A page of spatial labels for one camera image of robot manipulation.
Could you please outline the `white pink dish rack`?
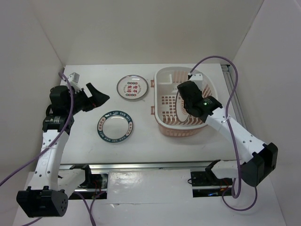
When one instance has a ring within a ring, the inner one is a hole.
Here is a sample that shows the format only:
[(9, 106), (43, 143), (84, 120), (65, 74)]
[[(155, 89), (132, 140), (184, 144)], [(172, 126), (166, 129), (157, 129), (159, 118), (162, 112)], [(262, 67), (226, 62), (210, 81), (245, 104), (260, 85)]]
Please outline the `white pink dish rack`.
[(159, 131), (165, 136), (190, 137), (206, 127), (201, 119), (191, 115), (185, 123), (180, 123), (176, 117), (177, 86), (188, 80), (190, 71), (190, 68), (183, 66), (165, 67), (157, 71), (151, 80), (151, 87), (154, 88), (154, 106), (151, 107), (151, 114), (158, 123)]

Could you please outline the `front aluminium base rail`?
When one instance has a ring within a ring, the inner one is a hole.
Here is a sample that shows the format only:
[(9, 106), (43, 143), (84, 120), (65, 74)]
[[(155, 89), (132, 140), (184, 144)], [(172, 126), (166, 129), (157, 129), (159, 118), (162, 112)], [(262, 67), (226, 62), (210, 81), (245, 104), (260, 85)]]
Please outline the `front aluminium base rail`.
[(87, 185), (79, 185), (75, 191), (86, 199), (105, 199), (108, 194), (109, 180), (113, 178), (113, 171), (142, 171), (142, 170), (190, 170), (184, 181), (192, 186), (193, 197), (221, 196), (232, 187), (230, 178), (214, 179), (206, 172), (210, 162), (153, 162), (153, 163), (103, 163), (103, 164), (63, 164), (61, 170), (90, 168)]

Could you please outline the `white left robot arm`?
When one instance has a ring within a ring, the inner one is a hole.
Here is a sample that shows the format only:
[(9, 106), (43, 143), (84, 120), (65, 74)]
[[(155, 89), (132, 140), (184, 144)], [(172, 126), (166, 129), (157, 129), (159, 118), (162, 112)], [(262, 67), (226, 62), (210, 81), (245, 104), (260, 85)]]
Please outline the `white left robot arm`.
[(60, 170), (65, 145), (69, 139), (74, 115), (89, 112), (102, 106), (109, 96), (98, 91), (91, 83), (86, 85), (91, 93), (74, 86), (56, 86), (50, 90), (51, 104), (43, 121), (41, 156), (34, 175), (23, 191), (18, 191), (16, 201), (30, 218), (62, 217), (68, 207), (68, 199), (78, 188), (89, 187), (93, 182), (88, 165), (72, 166)]

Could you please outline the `plate with orange sunburst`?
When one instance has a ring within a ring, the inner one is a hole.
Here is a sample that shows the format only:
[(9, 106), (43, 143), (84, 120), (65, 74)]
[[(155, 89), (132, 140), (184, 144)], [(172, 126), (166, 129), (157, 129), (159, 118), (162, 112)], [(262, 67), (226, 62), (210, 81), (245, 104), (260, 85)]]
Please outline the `plate with orange sunburst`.
[(189, 118), (189, 114), (186, 112), (184, 108), (184, 100), (182, 99), (179, 91), (176, 94), (175, 113), (176, 113), (177, 120), (180, 123), (185, 123)]

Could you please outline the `aluminium table edge rail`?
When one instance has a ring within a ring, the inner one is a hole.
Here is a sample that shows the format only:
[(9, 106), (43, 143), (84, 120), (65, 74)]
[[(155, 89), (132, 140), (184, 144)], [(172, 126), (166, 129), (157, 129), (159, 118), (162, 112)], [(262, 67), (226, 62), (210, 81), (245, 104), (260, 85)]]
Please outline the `aluminium table edge rail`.
[[(236, 81), (236, 75), (233, 67), (229, 64), (223, 64), (221, 65), (222, 73), (226, 82), (226, 86), (228, 89), (229, 94), (232, 93)], [(241, 105), (238, 99), (237, 92), (235, 91), (232, 98), (231, 98), (231, 106), (229, 108), (232, 108), (232, 111), (234, 112), (234, 115), (236, 117), (236, 120), (239, 124), (241, 124), (244, 128), (246, 128), (246, 122), (243, 117)]]

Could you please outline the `green rimmed white plate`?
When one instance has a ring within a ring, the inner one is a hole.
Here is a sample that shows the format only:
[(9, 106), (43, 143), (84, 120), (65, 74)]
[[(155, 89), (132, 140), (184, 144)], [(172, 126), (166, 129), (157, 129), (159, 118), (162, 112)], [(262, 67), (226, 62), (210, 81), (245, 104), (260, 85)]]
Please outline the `green rimmed white plate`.
[(104, 114), (98, 121), (99, 137), (110, 144), (125, 141), (133, 132), (134, 122), (129, 114), (115, 110)]

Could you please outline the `plate with red characters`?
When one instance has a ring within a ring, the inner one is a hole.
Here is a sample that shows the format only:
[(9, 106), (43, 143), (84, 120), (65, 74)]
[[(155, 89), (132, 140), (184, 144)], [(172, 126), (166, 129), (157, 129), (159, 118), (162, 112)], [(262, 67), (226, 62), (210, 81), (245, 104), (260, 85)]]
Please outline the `plate with red characters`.
[(148, 82), (139, 75), (127, 75), (117, 83), (117, 93), (125, 100), (136, 101), (149, 90)]

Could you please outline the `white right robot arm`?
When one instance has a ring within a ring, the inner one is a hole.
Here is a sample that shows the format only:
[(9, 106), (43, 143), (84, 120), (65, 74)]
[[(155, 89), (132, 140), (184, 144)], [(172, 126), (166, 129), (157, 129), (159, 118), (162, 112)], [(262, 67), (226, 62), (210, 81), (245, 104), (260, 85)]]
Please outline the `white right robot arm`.
[(238, 152), (237, 161), (216, 160), (208, 165), (206, 181), (215, 185), (224, 178), (241, 178), (249, 186), (258, 186), (276, 167), (276, 145), (264, 143), (227, 116), (222, 104), (213, 96), (204, 98), (193, 81), (186, 81), (177, 88), (186, 112), (223, 135)]

